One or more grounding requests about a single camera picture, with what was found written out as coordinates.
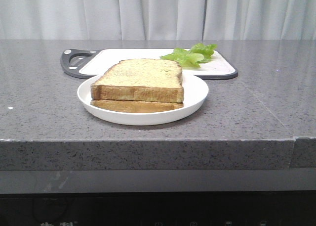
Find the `green lettuce leaf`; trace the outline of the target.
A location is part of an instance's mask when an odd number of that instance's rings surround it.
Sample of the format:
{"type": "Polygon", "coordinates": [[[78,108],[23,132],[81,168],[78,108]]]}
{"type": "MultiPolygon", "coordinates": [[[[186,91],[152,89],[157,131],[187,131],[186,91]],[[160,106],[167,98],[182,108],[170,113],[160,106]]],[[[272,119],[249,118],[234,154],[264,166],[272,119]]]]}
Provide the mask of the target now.
{"type": "Polygon", "coordinates": [[[201,64],[211,61],[216,47],[217,44],[198,43],[190,49],[175,48],[172,53],[163,55],[160,59],[178,62],[183,68],[199,68],[201,64]]]}

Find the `toasted bread slice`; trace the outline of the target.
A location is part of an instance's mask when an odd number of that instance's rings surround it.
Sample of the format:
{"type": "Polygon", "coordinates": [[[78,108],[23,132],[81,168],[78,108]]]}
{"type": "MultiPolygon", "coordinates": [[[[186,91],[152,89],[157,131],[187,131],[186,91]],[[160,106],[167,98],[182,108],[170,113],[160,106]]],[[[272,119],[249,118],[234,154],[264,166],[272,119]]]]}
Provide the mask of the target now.
{"type": "Polygon", "coordinates": [[[182,67],[171,60],[122,60],[91,84],[91,98],[182,103],[182,67]]]}
{"type": "Polygon", "coordinates": [[[102,109],[124,113],[154,113],[184,107],[183,103],[102,99],[91,100],[90,104],[102,109]]]}

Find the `white curtain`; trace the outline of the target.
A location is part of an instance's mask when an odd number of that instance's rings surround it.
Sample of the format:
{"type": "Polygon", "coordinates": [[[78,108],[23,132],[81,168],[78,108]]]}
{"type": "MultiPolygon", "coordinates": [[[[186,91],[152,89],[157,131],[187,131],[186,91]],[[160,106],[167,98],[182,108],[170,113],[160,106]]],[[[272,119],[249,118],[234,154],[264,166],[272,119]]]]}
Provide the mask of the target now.
{"type": "Polygon", "coordinates": [[[0,37],[313,40],[316,0],[0,0],[0,37]]]}

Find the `white round plate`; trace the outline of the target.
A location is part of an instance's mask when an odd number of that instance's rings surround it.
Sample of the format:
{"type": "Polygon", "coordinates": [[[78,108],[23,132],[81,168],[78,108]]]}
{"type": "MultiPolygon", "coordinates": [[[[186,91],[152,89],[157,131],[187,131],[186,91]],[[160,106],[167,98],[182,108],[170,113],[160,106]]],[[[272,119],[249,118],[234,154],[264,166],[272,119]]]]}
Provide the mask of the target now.
{"type": "Polygon", "coordinates": [[[124,113],[101,109],[90,104],[90,85],[99,79],[97,75],[84,81],[77,89],[77,96],[84,108],[93,116],[116,124],[132,126],[159,125],[186,118],[196,112],[206,99],[209,88],[207,83],[192,74],[183,74],[184,106],[179,109],[155,113],[124,113]]]}

